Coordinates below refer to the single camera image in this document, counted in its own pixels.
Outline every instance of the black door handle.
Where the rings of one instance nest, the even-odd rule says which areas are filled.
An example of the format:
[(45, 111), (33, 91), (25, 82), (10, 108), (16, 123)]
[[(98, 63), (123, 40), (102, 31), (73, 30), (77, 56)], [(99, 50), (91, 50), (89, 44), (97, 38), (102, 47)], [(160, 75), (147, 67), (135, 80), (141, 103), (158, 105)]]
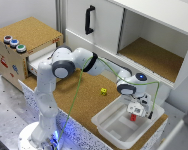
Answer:
[(85, 31), (86, 35), (92, 33), (94, 30), (90, 28), (90, 12), (95, 10), (95, 7), (90, 5), (90, 8), (86, 10), (86, 23), (85, 23)]

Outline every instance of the yellow object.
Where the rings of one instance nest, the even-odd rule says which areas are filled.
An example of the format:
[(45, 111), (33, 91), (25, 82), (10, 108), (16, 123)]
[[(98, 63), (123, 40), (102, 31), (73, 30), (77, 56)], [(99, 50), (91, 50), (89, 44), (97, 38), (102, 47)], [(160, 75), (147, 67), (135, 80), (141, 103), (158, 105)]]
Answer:
[(107, 89), (102, 88), (101, 89), (101, 95), (107, 95)]

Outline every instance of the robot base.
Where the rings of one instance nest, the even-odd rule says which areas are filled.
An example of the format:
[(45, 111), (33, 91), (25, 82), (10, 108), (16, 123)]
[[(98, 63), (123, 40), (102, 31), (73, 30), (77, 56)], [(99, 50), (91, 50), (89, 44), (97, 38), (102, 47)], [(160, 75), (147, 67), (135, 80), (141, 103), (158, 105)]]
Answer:
[[(32, 134), (32, 132), (34, 131), (34, 129), (36, 128), (36, 126), (38, 125), (38, 122), (32, 123), (28, 126), (26, 126), (19, 135), (18, 138), (18, 150), (43, 150), (43, 149), (39, 149), (39, 148), (34, 148), (30, 143), (28, 138), (30, 137), (30, 135)], [(57, 150), (60, 150), (63, 146), (63, 138), (61, 138), (60, 142), (59, 142), (59, 148), (57, 148)]]

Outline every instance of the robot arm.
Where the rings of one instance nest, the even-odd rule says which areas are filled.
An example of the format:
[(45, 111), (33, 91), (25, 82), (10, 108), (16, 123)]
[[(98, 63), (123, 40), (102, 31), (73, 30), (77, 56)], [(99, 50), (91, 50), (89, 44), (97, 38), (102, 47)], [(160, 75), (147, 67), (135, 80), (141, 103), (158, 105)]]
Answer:
[(132, 96), (128, 101), (123, 101), (123, 103), (128, 105), (128, 111), (137, 116), (147, 117), (151, 108), (151, 96), (145, 93), (147, 85), (132, 85), (127, 83), (145, 84), (147, 83), (147, 77), (141, 73), (132, 76), (131, 70), (123, 68), (105, 58), (98, 58), (100, 57), (95, 53), (83, 48), (77, 48), (72, 52), (67, 46), (60, 47), (52, 55), (52, 73), (57, 78), (63, 79), (71, 75), (76, 68), (82, 69), (84, 67), (84, 72), (96, 76), (104, 70), (112, 72), (106, 65), (108, 64), (123, 79), (121, 80), (121, 78), (117, 77), (117, 91), (122, 95)]

